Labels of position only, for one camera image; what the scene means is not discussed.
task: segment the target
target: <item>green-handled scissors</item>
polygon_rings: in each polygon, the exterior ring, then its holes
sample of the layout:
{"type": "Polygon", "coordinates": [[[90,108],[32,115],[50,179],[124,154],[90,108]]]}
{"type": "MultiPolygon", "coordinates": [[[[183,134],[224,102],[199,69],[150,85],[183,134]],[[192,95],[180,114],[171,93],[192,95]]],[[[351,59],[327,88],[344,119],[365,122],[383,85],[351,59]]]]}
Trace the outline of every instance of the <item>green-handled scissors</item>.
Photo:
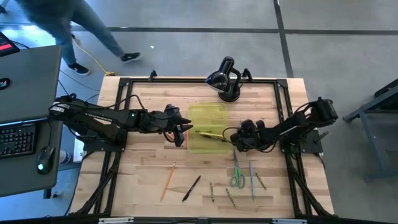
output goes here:
{"type": "Polygon", "coordinates": [[[238,157],[236,156],[236,152],[234,149],[233,151],[234,151],[235,170],[234,170],[234,175],[229,181],[229,184],[231,187],[237,187],[239,189],[243,189],[246,182],[242,170],[239,168],[238,157]]]}

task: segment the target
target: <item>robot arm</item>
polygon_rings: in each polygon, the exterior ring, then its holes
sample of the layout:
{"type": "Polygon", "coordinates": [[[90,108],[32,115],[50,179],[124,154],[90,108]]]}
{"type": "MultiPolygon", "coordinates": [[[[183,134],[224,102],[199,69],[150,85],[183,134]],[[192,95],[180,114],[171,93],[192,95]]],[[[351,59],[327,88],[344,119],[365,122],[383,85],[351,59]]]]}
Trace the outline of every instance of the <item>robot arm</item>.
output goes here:
{"type": "Polygon", "coordinates": [[[281,136],[291,144],[297,144],[314,128],[322,128],[333,124],[337,117],[331,100],[318,98],[317,101],[302,105],[291,117],[273,128],[266,128],[263,121],[257,121],[257,127],[248,119],[241,123],[237,133],[231,135],[231,142],[238,151],[257,149],[264,151],[275,144],[281,136]]]}
{"type": "Polygon", "coordinates": [[[84,102],[76,94],[61,96],[49,108],[50,117],[64,122],[68,128],[79,133],[83,142],[101,141],[108,144],[120,144],[125,132],[173,133],[172,141],[177,147],[184,142],[183,133],[192,128],[191,121],[181,117],[178,107],[167,105],[164,111],[114,110],[84,102]]]}

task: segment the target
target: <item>keyboard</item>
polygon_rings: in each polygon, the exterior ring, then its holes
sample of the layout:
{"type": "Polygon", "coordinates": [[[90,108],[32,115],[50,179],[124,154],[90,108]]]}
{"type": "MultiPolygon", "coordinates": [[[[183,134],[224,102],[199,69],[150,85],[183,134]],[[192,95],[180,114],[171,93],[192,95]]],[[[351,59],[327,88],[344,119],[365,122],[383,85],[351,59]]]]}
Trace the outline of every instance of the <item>keyboard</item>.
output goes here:
{"type": "Polygon", "coordinates": [[[0,159],[34,153],[35,123],[0,126],[0,159]]]}

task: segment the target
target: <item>black shoe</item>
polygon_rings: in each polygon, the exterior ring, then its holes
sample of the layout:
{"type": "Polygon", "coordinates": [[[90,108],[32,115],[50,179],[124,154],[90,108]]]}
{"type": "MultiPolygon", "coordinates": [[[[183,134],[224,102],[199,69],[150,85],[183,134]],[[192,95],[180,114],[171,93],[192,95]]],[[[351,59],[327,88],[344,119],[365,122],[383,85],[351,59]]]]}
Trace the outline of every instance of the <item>black shoe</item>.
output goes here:
{"type": "Polygon", "coordinates": [[[140,60],[141,57],[142,57],[141,53],[136,52],[136,53],[131,53],[131,54],[125,54],[120,59],[122,60],[123,63],[129,63],[129,62],[133,62],[136,60],[140,60]]]}
{"type": "Polygon", "coordinates": [[[68,65],[70,69],[72,69],[78,75],[89,75],[91,73],[90,69],[79,65],[78,63],[74,63],[73,65],[68,65]]]}

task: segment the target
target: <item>wooden tabletop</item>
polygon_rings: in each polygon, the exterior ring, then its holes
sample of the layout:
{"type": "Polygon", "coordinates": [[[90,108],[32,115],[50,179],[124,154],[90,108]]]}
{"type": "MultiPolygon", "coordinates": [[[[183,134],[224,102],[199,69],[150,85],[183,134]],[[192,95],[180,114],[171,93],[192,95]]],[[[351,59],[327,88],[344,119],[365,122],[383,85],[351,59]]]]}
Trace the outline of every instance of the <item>wooden tabletop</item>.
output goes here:
{"type": "MultiPolygon", "coordinates": [[[[119,79],[120,77],[104,78],[99,94],[99,105],[114,104],[119,79]]],[[[295,110],[308,101],[304,81],[301,78],[289,78],[287,81],[292,107],[295,110]]],[[[183,117],[187,117],[190,104],[222,103],[217,92],[204,83],[135,83],[132,92],[140,96],[142,103],[149,111],[163,111],[165,106],[171,103],[180,108],[183,117]]],[[[274,89],[269,84],[245,83],[239,100],[228,103],[227,107],[230,126],[239,126],[245,119],[253,121],[262,119],[268,127],[279,123],[274,89]]],[[[130,109],[133,108],[139,108],[134,98],[130,104],[130,109]]],[[[192,154],[187,151],[186,145],[175,147],[167,142],[163,135],[129,133],[126,150],[122,153],[119,167],[112,216],[293,217],[286,163],[278,144],[268,154],[256,150],[237,152],[237,154],[239,166],[246,176],[246,186],[243,189],[229,186],[234,167],[232,152],[192,154]],[[267,190],[264,190],[259,181],[254,179],[256,191],[254,201],[251,196],[249,161],[252,161],[253,171],[260,175],[267,186],[267,190]],[[165,197],[163,201],[160,201],[174,162],[177,163],[176,168],[165,197]],[[189,198],[182,202],[182,198],[199,175],[201,179],[197,186],[189,198]],[[210,196],[210,182],[214,184],[214,203],[210,196]],[[236,208],[229,201],[225,188],[228,188],[233,196],[236,208]]],[[[81,208],[97,187],[103,157],[103,152],[95,152],[84,160],[71,212],[81,208]]],[[[321,161],[314,155],[304,154],[303,164],[309,189],[324,208],[333,213],[321,161]]],[[[304,211],[300,190],[298,190],[298,197],[301,203],[300,208],[304,211]]]]}

